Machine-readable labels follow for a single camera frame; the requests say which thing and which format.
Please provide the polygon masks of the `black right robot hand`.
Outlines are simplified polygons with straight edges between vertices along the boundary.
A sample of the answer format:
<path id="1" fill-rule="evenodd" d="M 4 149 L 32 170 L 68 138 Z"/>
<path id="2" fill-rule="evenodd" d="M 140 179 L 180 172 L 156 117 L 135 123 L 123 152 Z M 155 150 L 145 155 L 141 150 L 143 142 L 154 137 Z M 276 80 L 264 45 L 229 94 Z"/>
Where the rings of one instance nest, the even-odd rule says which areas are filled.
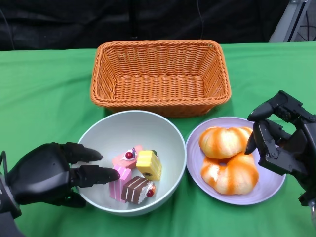
<path id="1" fill-rule="evenodd" d="M 316 117 L 280 90 L 248 116 L 253 131 L 245 154 L 258 150 L 259 165 L 276 174 L 292 175 L 305 190 L 302 206 L 316 204 Z"/>

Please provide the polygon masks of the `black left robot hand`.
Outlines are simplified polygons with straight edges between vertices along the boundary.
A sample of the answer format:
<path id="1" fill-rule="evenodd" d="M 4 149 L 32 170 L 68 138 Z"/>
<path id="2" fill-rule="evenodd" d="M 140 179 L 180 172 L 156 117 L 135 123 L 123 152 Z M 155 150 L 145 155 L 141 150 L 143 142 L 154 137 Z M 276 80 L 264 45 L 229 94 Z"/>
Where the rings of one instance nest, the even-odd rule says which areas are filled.
<path id="1" fill-rule="evenodd" d="M 86 201 L 73 187 L 92 187 L 120 178 L 113 168 L 90 164 L 102 158 L 98 151 L 82 144 L 46 143 L 24 155 L 5 180 L 19 205 L 44 202 L 83 208 Z"/>

